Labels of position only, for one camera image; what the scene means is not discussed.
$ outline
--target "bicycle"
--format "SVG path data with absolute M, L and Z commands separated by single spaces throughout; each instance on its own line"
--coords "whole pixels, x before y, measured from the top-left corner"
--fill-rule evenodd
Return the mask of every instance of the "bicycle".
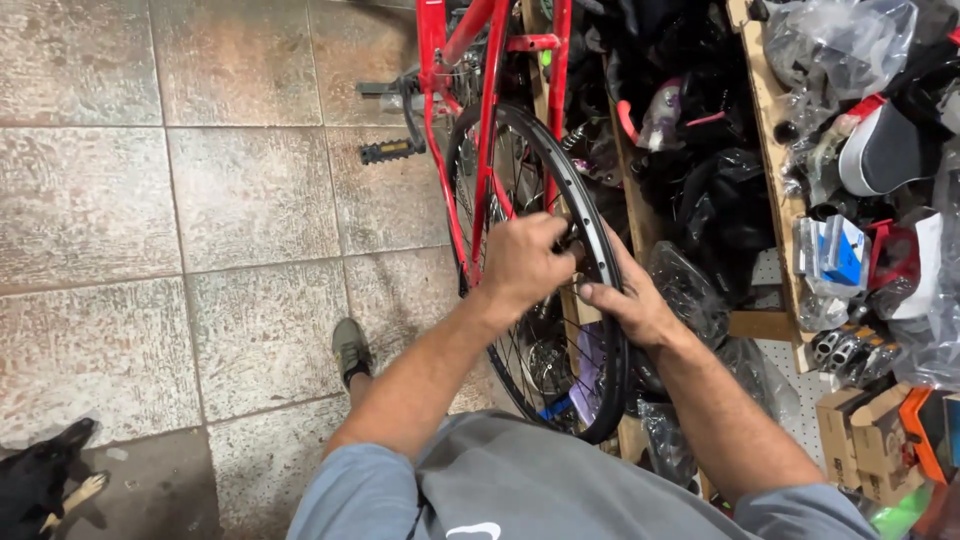
M 571 0 L 554 0 L 552 33 L 511 36 L 511 0 L 473 0 L 466 9 L 448 5 L 451 1 L 417 2 L 419 68 L 390 84 L 357 84 L 364 94 L 399 94 L 410 131 L 406 139 L 362 147 L 361 161 L 401 159 L 429 149 L 440 173 L 461 296 L 483 278 L 484 236 L 492 225 L 534 211 L 552 212 L 561 198 L 572 216 L 564 245 L 579 241 L 586 253 L 578 271 L 586 280 L 619 288 L 619 270 L 599 212 L 559 142 Z M 448 23 L 453 24 L 449 34 Z M 481 50 L 483 35 L 486 48 Z M 501 102 L 498 94 L 504 53 L 539 51 L 551 52 L 549 128 L 529 111 Z M 424 96 L 425 139 L 413 116 L 415 93 Z M 456 118 L 448 125 L 445 156 L 432 127 L 437 94 L 438 113 Z M 521 139 L 525 143 L 517 147 Z M 510 166 L 495 166 L 498 147 Z M 465 221 L 468 230 L 461 226 Z M 487 353 L 524 416 L 599 444 L 623 415 L 631 348 L 610 316 L 578 324 L 564 315 L 578 308 L 575 287 L 565 285 L 534 306 L 508 331 L 510 343 L 501 337 Z M 642 373 L 653 369 L 645 357 L 639 367 L 646 370 Z

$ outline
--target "foot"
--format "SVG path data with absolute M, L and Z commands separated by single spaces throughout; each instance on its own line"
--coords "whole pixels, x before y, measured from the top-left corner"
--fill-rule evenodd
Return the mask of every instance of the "foot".
M 350 390 L 350 378 L 358 373 L 370 374 L 372 357 L 367 336 L 356 321 L 347 317 L 337 323 L 331 339 L 333 357 L 340 367 L 340 377 L 347 391 Z

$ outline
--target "tire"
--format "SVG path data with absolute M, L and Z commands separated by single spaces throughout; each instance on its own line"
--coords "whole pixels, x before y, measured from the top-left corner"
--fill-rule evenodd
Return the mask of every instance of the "tire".
M 457 192 L 457 183 L 461 181 L 459 178 L 460 169 L 458 169 L 461 147 L 468 130 L 473 128 L 479 120 L 480 104 L 477 103 L 464 109 L 450 133 L 444 165 L 451 183 L 450 188 L 454 193 Z M 573 216 L 574 224 L 579 231 L 578 238 L 584 244 L 587 258 L 591 261 L 590 271 L 585 270 L 587 278 L 591 282 L 601 282 L 621 289 L 619 269 L 613 257 L 613 251 L 607 239 L 600 214 L 584 187 L 580 174 L 577 173 L 557 139 L 535 116 L 526 110 L 506 103 L 496 106 L 496 124 L 498 127 L 509 126 L 514 133 L 523 136 L 530 150 L 536 153 L 542 161 L 543 168 L 553 177 L 559 194 L 564 197 Z M 462 232 L 451 230 L 451 238 L 458 233 Z M 467 289 L 467 279 L 464 275 L 462 262 L 458 261 L 457 265 L 460 273 L 461 292 L 463 293 Z M 577 437 L 594 445 L 607 440 L 623 416 L 626 399 L 625 387 L 629 370 L 630 344 L 620 329 L 619 323 L 605 314 L 603 315 L 602 328 L 602 344 L 606 349 L 602 366 L 605 377 L 602 396 L 600 396 L 599 408 L 596 409 L 596 415 L 592 423 L 584 430 L 576 433 Z M 535 423 L 556 430 L 557 427 L 541 417 L 535 407 L 528 402 L 493 344 L 488 346 L 487 353 L 493 370 L 523 415 Z

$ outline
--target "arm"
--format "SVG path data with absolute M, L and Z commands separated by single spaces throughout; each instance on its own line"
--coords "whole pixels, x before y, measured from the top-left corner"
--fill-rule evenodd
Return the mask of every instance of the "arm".
M 566 228 L 565 220 L 547 213 L 494 227 L 480 285 L 373 381 L 324 456 L 374 443 L 415 459 L 487 345 L 573 274 L 576 257 L 550 251 Z
M 750 493 L 826 482 L 796 441 L 677 319 L 616 234 L 608 230 L 608 236 L 624 292 L 592 283 L 581 287 L 581 296 L 615 316 L 650 354 L 710 481 L 731 503 Z

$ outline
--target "bicycle wheel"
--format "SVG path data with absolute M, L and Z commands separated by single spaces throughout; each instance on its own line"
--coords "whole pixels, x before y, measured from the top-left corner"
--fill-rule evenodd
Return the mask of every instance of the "bicycle wheel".
M 467 253 L 474 216 L 479 155 L 474 141 L 480 131 L 479 120 L 479 103 L 464 110 L 449 134 L 445 160 L 462 228 L 451 235 L 463 238 Z M 572 214 L 571 235 L 584 246 L 579 275 L 586 281 L 620 288 L 619 270 L 599 212 L 557 140 L 536 117 L 508 104 L 497 105 L 495 123 L 494 170 L 516 215 L 549 208 L 551 202 L 543 200 L 543 180 L 548 173 Z M 490 227 L 512 216 L 506 215 L 489 187 L 484 201 L 485 242 Z M 481 246 L 481 269 L 483 256 Z M 468 292 L 463 272 L 460 282 L 461 293 Z M 603 315 L 583 325 L 564 317 L 563 302 L 575 306 L 571 304 L 575 303 L 575 286 L 562 286 L 527 311 L 487 353 L 524 416 L 599 444 L 616 429 L 623 415 L 629 344 L 612 317 Z

